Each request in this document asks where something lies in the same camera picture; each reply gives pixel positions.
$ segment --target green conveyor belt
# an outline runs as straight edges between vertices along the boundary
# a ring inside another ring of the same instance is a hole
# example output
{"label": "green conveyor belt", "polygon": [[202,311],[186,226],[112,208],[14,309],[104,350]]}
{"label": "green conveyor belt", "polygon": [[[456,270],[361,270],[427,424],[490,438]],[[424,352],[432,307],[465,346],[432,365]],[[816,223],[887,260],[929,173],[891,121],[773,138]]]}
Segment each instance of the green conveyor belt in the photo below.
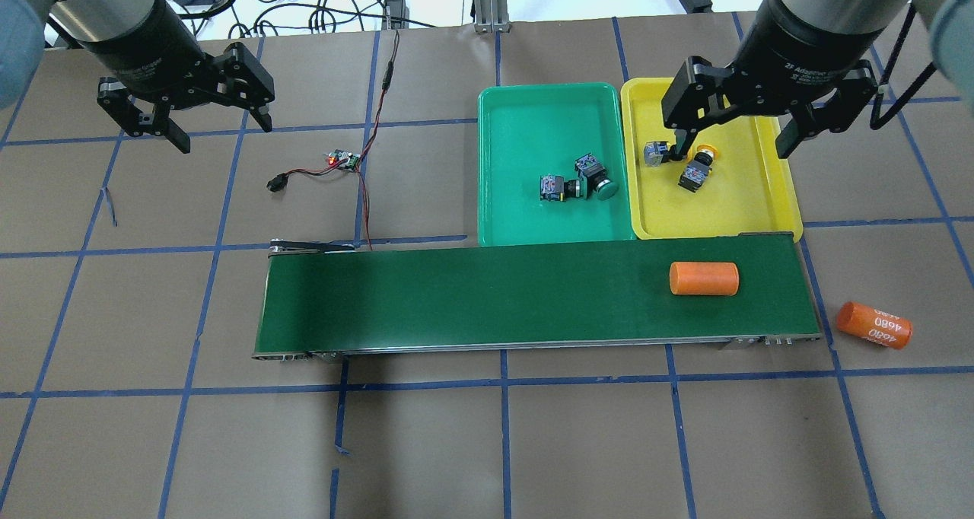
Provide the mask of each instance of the green conveyor belt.
{"label": "green conveyor belt", "polygon": [[[676,297],[674,261],[735,262]],[[271,256],[255,358],[714,342],[819,332],[788,234]]]}

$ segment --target robotic arm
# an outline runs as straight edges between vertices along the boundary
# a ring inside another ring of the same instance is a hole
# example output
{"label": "robotic arm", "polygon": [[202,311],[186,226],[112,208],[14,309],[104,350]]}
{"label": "robotic arm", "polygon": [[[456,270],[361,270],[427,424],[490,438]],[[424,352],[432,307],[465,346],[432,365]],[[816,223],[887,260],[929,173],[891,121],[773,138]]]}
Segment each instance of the robotic arm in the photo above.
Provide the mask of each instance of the robotic arm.
{"label": "robotic arm", "polygon": [[[907,0],[764,0],[734,61],[715,68],[686,59],[662,100],[664,124],[681,161],[697,133],[738,116],[783,116],[778,156],[803,140],[842,133],[872,100],[876,78],[860,60]],[[931,48],[942,72],[974,99],[974,0],[914,0],[930,24]],[[815,107],[815,100],[826,100]]]}
{"label": "robotic arm", "polygon": [[[114,74],[101,78],[97,102],[129,136],[166,137],[188,152],[189,136],[170,111],[210,102],[248,110],[264,132],[272,129],[268,103],[274,100],[274,78],[242,43],[231,43],[217,57],[202,51],[166,0],[0,0],[0,5],[0,30],[8,35],[0,37],[0,107],[20,95],[37,67],[50,13]],[[152,113],[143,113],[132,97],[149,102]]]}

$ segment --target green cap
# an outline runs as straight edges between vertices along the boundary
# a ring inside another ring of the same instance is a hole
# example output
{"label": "green cap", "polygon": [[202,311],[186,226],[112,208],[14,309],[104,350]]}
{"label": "green cap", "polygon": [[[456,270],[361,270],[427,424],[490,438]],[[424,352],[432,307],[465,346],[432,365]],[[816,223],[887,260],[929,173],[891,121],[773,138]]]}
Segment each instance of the green cap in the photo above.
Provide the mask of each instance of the green cap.
{"label": "green cap", "polygon": [[606,199],[609,199],[612,196],[615,196],[616,192],[618,191],[619,191],[618,183],[616,183],[615,180],[611,180],[611,182],[607,183],[605,186],[602,186],[598,190],[596,190],[595,196],[597,196],[598,199],[604,201]]}

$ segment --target orange cylinder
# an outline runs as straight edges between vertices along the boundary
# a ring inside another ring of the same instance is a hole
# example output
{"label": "orange cylinder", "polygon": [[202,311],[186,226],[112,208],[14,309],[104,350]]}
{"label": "orange cylinder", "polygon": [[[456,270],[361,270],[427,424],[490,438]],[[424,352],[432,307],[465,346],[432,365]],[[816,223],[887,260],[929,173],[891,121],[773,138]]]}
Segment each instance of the orange cylinder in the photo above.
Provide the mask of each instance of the orange cylinder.
{"label": "orange cylinder", "polygon": [[730,297],[740,276],[735,263],[671,263],[670,290],[675,295]]}
{"label": "orange cylinder", "polygon": [[836,317],[836,328],[892,349],[903,349],[912,336],[912,323],[909,319],[859,303],[842,305],[839,316]]}

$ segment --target yellow tray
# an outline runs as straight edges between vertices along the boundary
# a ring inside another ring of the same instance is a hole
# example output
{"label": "yellow tray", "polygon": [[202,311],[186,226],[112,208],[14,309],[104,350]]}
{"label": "yellow tray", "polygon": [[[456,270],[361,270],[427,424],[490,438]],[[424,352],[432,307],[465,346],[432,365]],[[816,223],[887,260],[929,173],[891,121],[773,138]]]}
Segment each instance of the yellow tray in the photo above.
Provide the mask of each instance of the yellow tray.
{"label": "yellow tray", "polygon": [[675,141],[660,108],[671,81],[636,78],[622,86],[622,134],[636,235],[657,239],[790,231],[798,241],[801,214],[788,161],[776,154],[779,127],[773,117],[738,117],[702,131],[695,145],[706,142],[719,154],[696,193],[677,185],[686,161],[646,166],[646,142]]}

